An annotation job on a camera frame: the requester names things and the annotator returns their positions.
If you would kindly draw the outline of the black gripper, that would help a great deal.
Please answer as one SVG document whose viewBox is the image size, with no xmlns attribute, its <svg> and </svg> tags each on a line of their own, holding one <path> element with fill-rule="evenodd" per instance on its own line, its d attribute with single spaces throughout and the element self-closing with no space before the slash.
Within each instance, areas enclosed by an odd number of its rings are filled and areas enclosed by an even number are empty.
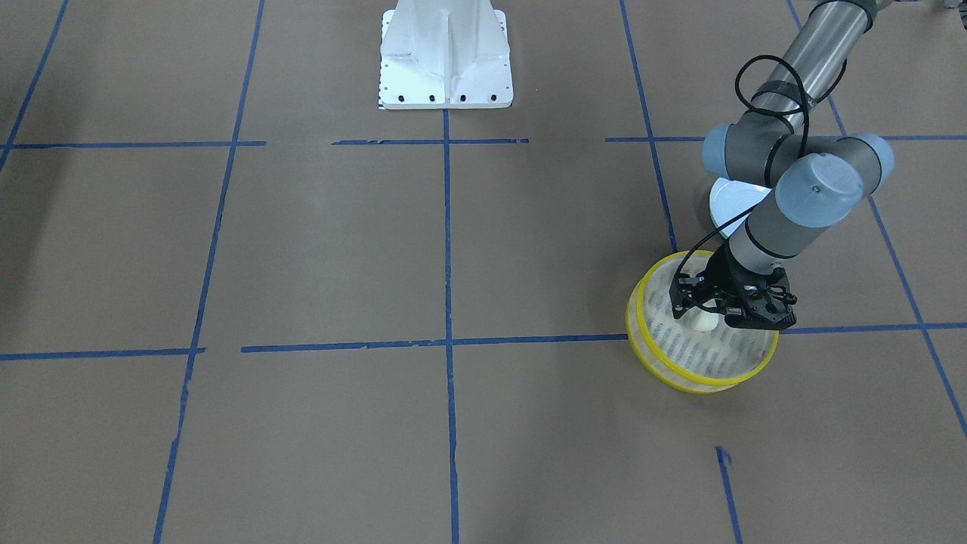
<svg viewBox="0 0 967 544">
<path fill-rule="evenodd" d="M 673 274 L 669 288 L 672 316 L 680 320 L 691 310 L 718 314 L 718 307 L 740 307 L 760 300 L 760 276 L 740 265 L 730 243 L 709 258 L 703 276 Z"/>
</svg>

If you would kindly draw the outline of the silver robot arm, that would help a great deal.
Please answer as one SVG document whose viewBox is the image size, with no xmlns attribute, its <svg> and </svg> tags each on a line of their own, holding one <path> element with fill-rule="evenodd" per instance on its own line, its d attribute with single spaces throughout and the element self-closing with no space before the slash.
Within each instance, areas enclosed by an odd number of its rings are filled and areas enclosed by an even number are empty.
<svg viewBox="0 0 967 544">
<path fill-rule="evenodd" d="M 842 79 L 853 47 L 875 24 L 885 1 L 819 1 L 797 37 L 753 96 L 738 93 L 745 113 L 706 135 L 705 169 L 769 193 L 730 221 L 735 231 L 699 272 L 678 268 L 668 295 L 674 318 L 704 313 L 739 329 L 783 330 L 798 300 L 786 265 L 845 219 L 894 169 L 879 135 L 814 139 L 811 113 Z"/>
</svg>

